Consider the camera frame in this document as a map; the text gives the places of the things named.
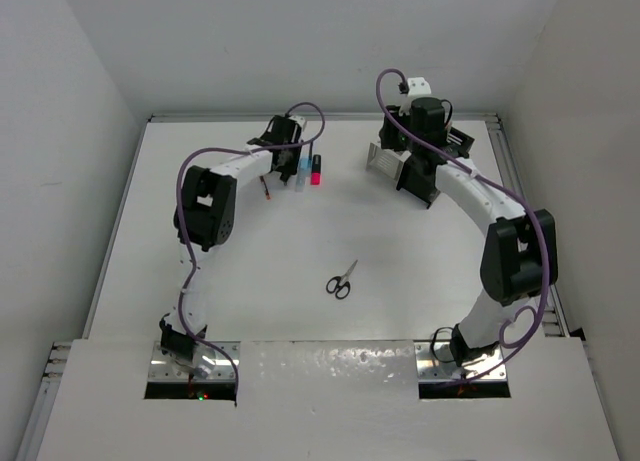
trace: small object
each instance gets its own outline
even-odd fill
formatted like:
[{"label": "small object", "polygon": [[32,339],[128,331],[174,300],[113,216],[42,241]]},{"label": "small object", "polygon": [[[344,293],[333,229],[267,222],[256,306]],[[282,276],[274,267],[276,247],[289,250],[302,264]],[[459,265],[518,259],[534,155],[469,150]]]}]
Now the small object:
[{"label": "small object", "polygon": [[304,191],[304,185],[307,182],[307,173],[309,172],[309,161],[307,158],[300,158],[298,163],[298,174],[296,175],[296,192]]},{"label": "small object", "polygon": [[305,166],[305,173],[307,176],[311,176],[312,163],[313,163],[313,143],[309,145],[309,156],[307,157],[307,165]]},{"label": "small object", "polygon": [[327,293],[335,294],[336,299],[344,299],[349,296],[349,293],[351,292],[351,283],[349,282],[349,276],[351,276],[353,268],[356,267],[356,264],[358,264],[357,259],[349,267],[347,272],[342,276],[334,276],[333,278],[331,278],[329,282],[327,282]]},{"label": "small object", "polygon": [[264,176],[260,176],[260,182],[262,183],[262,187],[264,188],[264,195],[267,197],[267,199],[271,199],[269,188],[267,187],[267,182],[265,181]]},{"label": "small object", "polygon": [[311,186],[318,186],[320,184],[321,173],[322,156],[314,154],[313,160],[311,161]]}]

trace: scissor blade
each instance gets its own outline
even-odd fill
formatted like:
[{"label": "scissor blade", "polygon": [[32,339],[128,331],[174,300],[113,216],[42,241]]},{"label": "scissor blade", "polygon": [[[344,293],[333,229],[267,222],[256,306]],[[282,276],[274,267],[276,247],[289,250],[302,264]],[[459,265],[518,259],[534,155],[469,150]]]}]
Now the scissor blade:
[{"label": "scissor blade", "polygon": [[356,259],[353,264],[351,266],[349,266],[349,269],[347,269],[347,272],[344,273],[344,277],[348,278],[349,276],[351,276],[351,273],[353,272],[353,268],[356,267],[356,264],[358,264],[358,260]]}]

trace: scissors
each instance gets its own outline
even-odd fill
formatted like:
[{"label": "scissors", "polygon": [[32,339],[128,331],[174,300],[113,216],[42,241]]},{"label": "scissors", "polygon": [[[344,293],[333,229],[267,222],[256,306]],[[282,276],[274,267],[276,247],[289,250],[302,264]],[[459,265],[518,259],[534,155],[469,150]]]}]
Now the scissors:
[{"label": "scissors", "polygon": [[327,293],[335,294],[336,299],[344,299],[349,296],[351,292],[351,283],[349,282],[349,276],[351,276],[351,272],[353,268],[358,264],[358,260],[356,259],[353,264],[347,269],[347,272],[342,276],[334,276],[327,282]]}]

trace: cable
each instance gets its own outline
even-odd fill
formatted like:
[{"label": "cable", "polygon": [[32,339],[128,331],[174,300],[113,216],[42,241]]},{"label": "cable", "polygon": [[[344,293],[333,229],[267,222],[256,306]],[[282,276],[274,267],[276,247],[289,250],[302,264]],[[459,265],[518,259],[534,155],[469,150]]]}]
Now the cable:
[{"label": "cable", "polygon": [[[531,311],[533,313],[533,318],[535,319],[536,316],[536,310],[533,309],[531,306],[524,306],[522,308],[520,308],[515,315],[515,319],[518,319],[518,317],[524,313],[525,311]],[[518,347],[519,341],[515,341],[513,343],[508,343],[505,339],[504,339],[504,332],[505,330],[509,327],[509,325],[511,324],[511,321],[505,321],[504,324],[502,326],[500,326],[500,345],[504,348],[507,349],[515,349]]]},{"label": "cable", "polygon": [[450,328],[449,326],[443,326],[442,328],[438,328],[438,329],[436,329],[436,332],[433,333],[433,337],[431,338],[431,343],[429,343],[429,352],[431,353],[431,356],[433,357],[433,359],[435,359],[436,361],[438,361],[441,364],[453,363],[455,361],[455,359],[453,359],[453,358],[451,358],[448,361],[443,361],[436,354],[435,345],[436,345],[436,341],[438,340],[438,333],[440,333],[440,331],[444,331],[445,329],[449,329],[449,330],[453,331],[453,328]]},{"label": "cable", "polygon": [[444,123],[445,127],[447,127],[451,122],[451,118],[453,118],[453,103],[448,99],[441,99],[440,102],[449,104],[449,116],[447,116],[447,121]]},{"label": "cable", "polygon": [[[445,153],[441,149],[438,149],[435,146],[432,146],[431,144],[429,144],[429,143],[423,141],[422,139],[418,138],[413,133],[411,133],[409,130],[405,129],[405,127],[402,126],[398,121],[396,121],[393,118],[393,116],[391,116],[391,113],[389,113],[389,110],[387,109],[387,107],[384,104],[384,101],[382,100],[382,93],[381,93],[381,89],[380,89],[380,85],[382,84],[382,79],[387,74],[391,74],[391,73],[397,74],[398,76],[400,76],[402,81],[404,83],[406,83],[406,77],[405,77],[404,73],[402,73],[402,71],[400,71],[398,69],[395,69],[395,68],[385,69],[378,75],[378,79],[376,80],[376,98],[378,100],[378,105],[380,106],[380,109],[384,113],[385,117],[389,120],[389,122],[391,124],[393,124],[402,134],[407,136],[412,142],[417,143],[420,146],[423,146],[423,147],[427,148],[428,150],[438,154],[443,159],[446,159],[447,161],[449,161],[452,164],[454,164],[456,167],[458,167],[464,173],[471,174],[471,169],[468,166],[466,166],[465,164],[463,164],[462,162],[460,162],[458,159],[454,158],[450,154]],[[541,258],[541,263],[542,263],[542,287],[540,289],[540,304],[538,306],[538,311],[535,314],[533,324],[531,325],[529,330],[519,340],[517,340],[516,342],[514,342],[514,343],[506,343],[504,341],[504,329],[501,329],[501,331],[500,331],[500,343],[501,344],[505,343],[505,344],[508,344],[509,346],[513,346],[514,347],[514,351],[512,351],[511,353],[509,353],[508,356],[503,358],[503,360],[500,363],[498,363],[494,367],[488,369],[487,371],[484,371],[483,373],[476,374],[476,375],[472,376],[471,378],[466,378],[466,379],[460,380],[460,381],[452,381],[452,382],[449,382],[449,383],[444,383],[442,385],[442,387],[450,387],[450,386],[456,386],[456,385],[459,385],[459,384],[466,384],[469,381],[473,381],[475,379],[480,379],[483,376],[485,376],[485,375],[489,374],[490,372],[492,372],[494,369],[496,369],[496,368],[502,366],[503,364],[505,364],[508,360],[512,359],[529,342],[529,340],[533,337],[535,332],[538,330],[538,328],[542,324],[542,318],[544,316],[544,309],[545,309],[545,307],[547,305],[547,298],[549,296],[549,281],[550,281],[550,278],[551,278],[551,271],[550,271],[550,267],[549,267],[549,250],[547,248],[547,243],[545,242],[545,239],[544,239],[544,233],[542,232],[542,226],[540,226],[540,222],[536,218],[533,209],[531,208],[531,206],[529,206],[527,201],[522,196],[520,196],[519,194],[511,191],[510,189],[507,189],[507,188],[505,188],[503,186],[500,186],[499,184],[491,181],[490,179],[486,178],[485,176],[482,176],[482,175],[479,174],[479,175],[476,176],[475,179],[477,179],[478,181],[480,181],[481,183],[483,183],[486,186],[489,186],[489,187],[491,187],[493,189],[496,189],[496,190],[506,194],[511,199],[516,201],[518,204],[520,204],[523,207],[527,217],[529,218],[529,221],[531,222],[533,230],[534,230],[534,232],[536,234],[536,238],[538,240],[538,245],[540,247],[540,258]],[[524,309],[521,309],[520,311],[518,311],[518,313],[516,314],[516,319],[517,319],[517,316],[519,314],[521,314],[522,312],[524,312]]]},{"label": "cable", "polygon": [[221,354],[227,361],[229,361],[231,363],[231,367],[233,368],[233,372],[234,372],[234,375],[235,375],[234,394],[236,396],[238,394],[238,384],[240,382],[240,379],[238,377],[238,367],[233,362],[231,357],[227,353],[225,353],[222,349],[217,347],[212,342],[200,338],[196,333],[194,333],[191,330],[191,327],[188,325],[187,320],[185,319],[185,316],[184,316],[184,312],[183,312],[184,295],[185,295],[185,293],[187,291],[187,288],[189,287],[189,284],[191,283],[191,280],[193,279],[193,276],[196,274],[196,272],[198,270],[198,261],[196,259],[195,251],[193,250],[193,245],[191,244],[191,240],[189,239],[189,232],[187,231],[187,223],[186,223],[185,218],[184,218],[184,206],[183,206],[183,203],[182,203],[182,182],[184,180],[184,174],[185,174],[185,172],[187,170],[187,167],[191,163],[191,161],[193,161],[195,158],[197,158],[198,156],[200,156],[201,154],[204,154],[204,153],[227,153],[227,154],[237,154],[237,155],[240,155],[240,156],[248,156],[252,152],[253,153],[259,153],[261,151],[274,151],[274,150],[279,151],[279,150],[284,150],[284,149],[300,148],[302,146],[306,146],[307,144],[313,143],[324,132],[324,128],[325,128],[325,124],[326,124],[324,113],[322,112],[322,110],[317,105],[315,105],[313,103],[310,103],[310,102],[298,103],[298,104],[292,106],[291,108],[289,108],[289,111],[287,111],[287,113],[291,112],[291,110],[297,108],[298,106],[302,106],[302,105],[312,106],[314,109],[316,109],[318,111],[318,113],[320,114],[320,119],[321,119],[321,122],[322,122],[318,132],[314,136],[312,136],[309,140],[301,141],[301,142],[296,143],[296,144],[281,144],[281,145],[269,146],[269,147],[259,147],[259,148],[256,148],[256,149],[252,150],[252,151],[240,151],[240,150],[237,150],[237,149],[229,149],[229,148],[202,148],[202,149],[198,149],[197,151],[194,151],[189,156],[187,156],[187,158],[180,165],[180,169],[178,170],[178,179],[176,181],[176,204],[177,204],[177,210],[176,211],[177,211],[177,214],[178,214],[178,228],[180,229],[180,234],[182,235],[182,239],[184,240],[184,244],[185,244],[185,246],[187,248],[187,252],[189,253],[189,260],[191,261],[191,271],[189,271],[189,274],[187,275],[186,279],[184,280],[184,283],[182,283],[182,288],[180,289],[180,294],[178,296],[178,317],[180,318],[180,324],[182,325],[182,328],[184,329],[184,331],[187,334],[187,336],[189,336],[191,339],[193,339],[196,343],[200,343],[200,344],[202,344],[204,346],[207,346],[207,347],[213,349],[216,353]]},{"label": "cable", "polygon": [[[323,117],[324,115],[323,115],[322,111],[320,110],[320,108],[317,105],[315,105],[314,103],[310,103],[309,101],[302,101],[300,103],[294,104],[293,106],[291,106],[287,110],[286,113],[284,113],[285,116],[289,116],[292,113],[292,111],[298,109],[301,106],[310,106],[313,109],[315,109],[316,111],[318,111],[318,113],[320,114],[320,117],[323,118],[323,120],[322,120],[322,129],[324,130],[324,117]],[[313,141],[311,141],[309,143],[309,166],[311,166],[311,158],[312,157],[313,157]]]}]

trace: marker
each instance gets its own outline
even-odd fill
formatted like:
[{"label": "marker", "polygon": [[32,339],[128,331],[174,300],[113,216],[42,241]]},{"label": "marker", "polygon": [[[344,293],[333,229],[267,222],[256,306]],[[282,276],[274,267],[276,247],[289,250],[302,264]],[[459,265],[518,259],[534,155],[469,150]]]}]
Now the marker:
[{"label": "marker", "polygon": [[307,176],[311,176],[311,162],[313,161],[313,143],[309,145],[309,156],[307,159],[307,165],[305,166]]},{"label": "marker", "polygon": [[311,162],[311,186],[318,186],[320,184],[322,172],[322,157],[319,154],[313,155],[313,161]]},{"label": "marker", "polygon": [[309,162],[307,158],[300,158],[298,163],[298,174],[296,176],[296,192],[304,191],[304,184],[307,181],[307,172],[309,171]]}]

